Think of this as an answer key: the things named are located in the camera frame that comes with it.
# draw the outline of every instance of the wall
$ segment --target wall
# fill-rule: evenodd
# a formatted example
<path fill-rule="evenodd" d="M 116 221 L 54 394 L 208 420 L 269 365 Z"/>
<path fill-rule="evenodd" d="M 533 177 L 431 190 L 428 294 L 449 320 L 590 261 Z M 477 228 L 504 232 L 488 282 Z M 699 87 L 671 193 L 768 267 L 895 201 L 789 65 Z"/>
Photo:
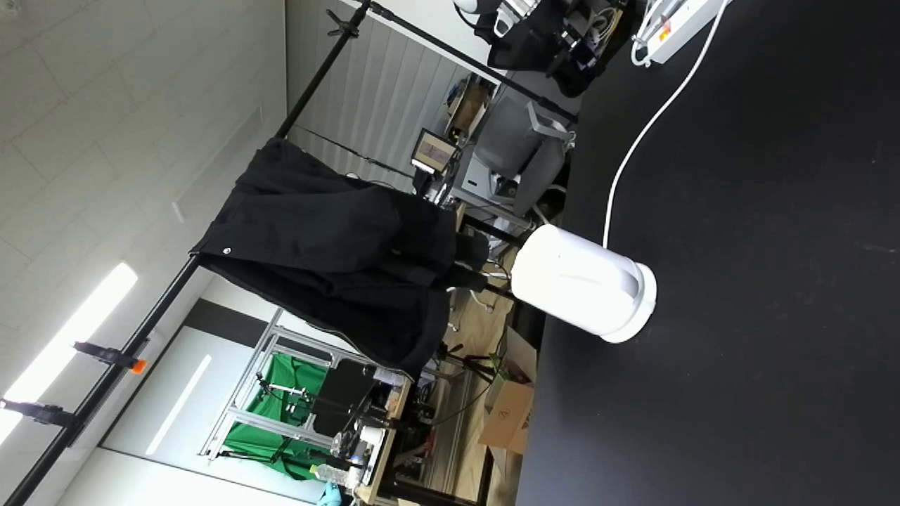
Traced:
<path fill-rule="evenodd" d="M 26 0 L 19 20 L 0 24 L 0 392 L 111 266 L 141 282 L 96 340 L 121 346 L 148 312 L 283 115 L 277 6 Z M 193 278 L 148 353 L 204 282 Z M 75 361 L 41 402 L 72 412 L 100 372 Z M 37 505 L 54 505 L 111 415 L 65 454 Z M 50 436 L 23 423 L 0 448 L 0 499 Z"/>
<path fill-rule="evenodd" d="M 296 506 L 298 500 L 187 475 L 163 465 L 96 450 L 59 506 L 158 506 L 158 505 L 252 505 Z"/>
<path fill-rule="evenodd" d="M 313 505 L 322 489 L 322 485 L 318 481 L 291 481 L 256 462 L 210 462 L 199 455 L 249 357 L 252 349 L 246 346 L 182 326 L 165 357 L 121 415 L 100 448 L 133 455 L 137 462 L 154 462 L 176 468 L 180 472 L 193 472 L 201 478 L 241 485 Z M 72 488 L 82 488 L 82 481 L 100 488 L 106 478 L 109 475 L 82 472 Z"/>
<path fill-rule="evenodd" d="M 421 32 L 433 34 L 436 41 L 453 46 L 455 51 L 487 62 L 488 46 L 473 34 L 455 14 L 453 0 L 379 0 L 379 6 L 391 8 L 397 18 L 419 27 Z"/>
<path fill-rule="evenodd" d="M 335 46 L 335 38 L 325 38 L 325 32 L 332 32 L 325 8 L 335 8 L 341 18 L 352 18 L 352 8 L 341 6 L 341 0 L 289 4 L 291 100 L 300 96 L 315 67 Z M 412 187 L 403 174 L 412 174 L 412 145 L 421 131 L 440 126 L 448 118 L 448 96 L 464 77 L 470 77 L 467 67 L 386 29 L 383 24 L 365 20 L 360 27 L 360 38 L 343 49 L 322 79 L 291 139 L 336 171 L 410 193 Z M 403 174 L 372 166 L 304 131 L 341 141 Z"/>

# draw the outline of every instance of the desk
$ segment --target desk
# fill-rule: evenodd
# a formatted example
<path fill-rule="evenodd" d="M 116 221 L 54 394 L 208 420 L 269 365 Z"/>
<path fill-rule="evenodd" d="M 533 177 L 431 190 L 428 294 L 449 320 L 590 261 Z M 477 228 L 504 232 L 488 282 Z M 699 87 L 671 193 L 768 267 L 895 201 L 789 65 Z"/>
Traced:
<path fill-rule="evenodd" d="M 651 334 L 545 330 L 521 506 L 900 500 L 898 4 L 733 4 L 630 166 L 612 247 L 649 247 Z M 691 65 L 619 55 L 585 96 L 566 225 Z"/>

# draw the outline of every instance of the black cloth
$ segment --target black cloth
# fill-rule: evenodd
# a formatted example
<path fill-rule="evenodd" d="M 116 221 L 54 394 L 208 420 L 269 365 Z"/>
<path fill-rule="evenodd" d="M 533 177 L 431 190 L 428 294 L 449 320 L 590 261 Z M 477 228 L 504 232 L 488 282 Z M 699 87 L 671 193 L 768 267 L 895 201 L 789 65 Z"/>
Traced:
<path fill-rule="evenodd" d="M 410 374 L 449 299 L 453 215 L 269 141 L 196 245 L 199 266 Z"/>

